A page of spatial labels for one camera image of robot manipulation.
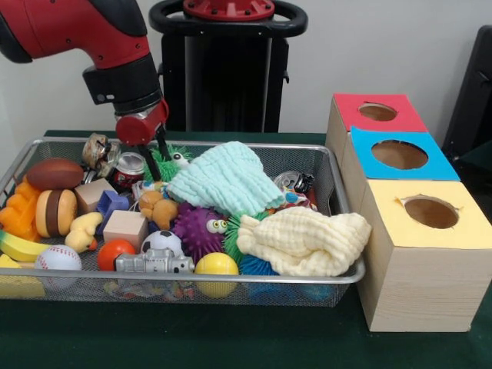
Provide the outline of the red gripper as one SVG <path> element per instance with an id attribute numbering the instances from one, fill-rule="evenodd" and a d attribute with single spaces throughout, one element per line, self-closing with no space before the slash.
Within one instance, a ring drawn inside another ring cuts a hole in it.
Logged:
<path id="1" fill-rule="evenodd" d="M 161 180 L 161 173 L 147 144 L 155 138 L 162 159 L 172 160 L 165 140 L 168 115 L 168 104 L 163 98 L 138 108 L 129 104 L 115 104 L 117 138 L 126 145 L 138 146 L 154 181 Z"/>

